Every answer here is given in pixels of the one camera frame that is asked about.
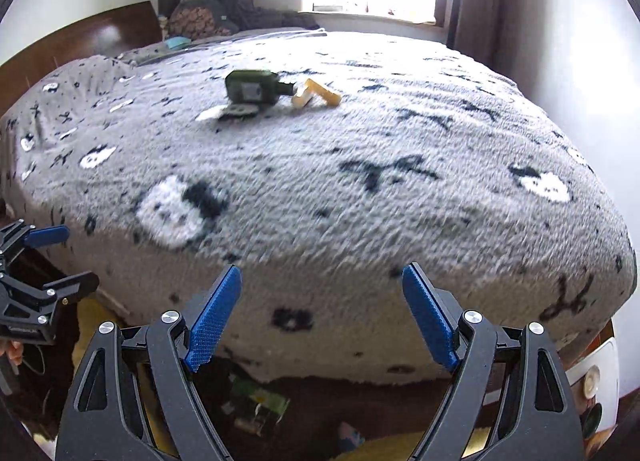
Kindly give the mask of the person left hand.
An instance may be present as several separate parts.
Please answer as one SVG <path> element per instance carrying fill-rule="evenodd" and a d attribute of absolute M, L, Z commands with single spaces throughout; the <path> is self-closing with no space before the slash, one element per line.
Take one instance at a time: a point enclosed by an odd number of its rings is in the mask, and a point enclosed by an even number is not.
<path fill-rule="evenodd" d="M 24 345 L 19 341 L 0 340 L 0 356 L 6 356 L 14 366 L 23 362 Z"/>

